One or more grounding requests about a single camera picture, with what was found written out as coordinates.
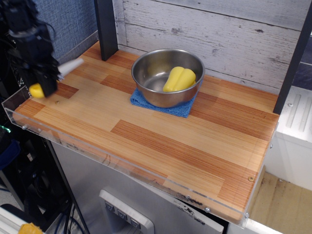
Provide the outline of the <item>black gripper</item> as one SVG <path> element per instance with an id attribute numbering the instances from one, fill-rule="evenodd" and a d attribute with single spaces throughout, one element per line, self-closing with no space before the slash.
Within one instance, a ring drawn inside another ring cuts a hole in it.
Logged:
<path id="1" fill-rule="evenodd" d="M 13 55 L 39 74 L 39 84 L 45 97 L 58 89 L 60 76 L 47 23 L 38 19 L 32 0 L 2 0 L 0 15 L 8 27 L 8 34 L 16 43 Z"/>

